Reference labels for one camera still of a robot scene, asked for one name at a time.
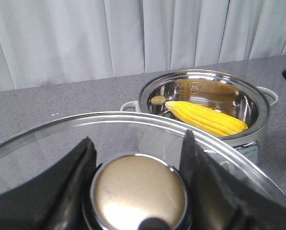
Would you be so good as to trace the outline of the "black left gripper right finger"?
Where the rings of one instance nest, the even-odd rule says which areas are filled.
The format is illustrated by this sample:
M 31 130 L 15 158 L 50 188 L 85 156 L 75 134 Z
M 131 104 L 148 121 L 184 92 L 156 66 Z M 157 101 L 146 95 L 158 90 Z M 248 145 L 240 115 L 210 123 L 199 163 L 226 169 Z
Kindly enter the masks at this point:
M 179 173 L 191 196 L 193 230 L 286 230 L 286 208 L 222 168 L 187 130 Z

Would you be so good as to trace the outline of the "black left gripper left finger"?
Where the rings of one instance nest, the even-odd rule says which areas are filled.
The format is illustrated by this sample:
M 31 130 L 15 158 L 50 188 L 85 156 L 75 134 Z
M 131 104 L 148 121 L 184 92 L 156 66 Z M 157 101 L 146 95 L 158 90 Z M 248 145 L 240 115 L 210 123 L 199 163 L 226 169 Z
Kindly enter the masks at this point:
M 0 230 L 85 230 L 82 195 L 96 168 L 89 138 L 46 171 L 0 195 Z

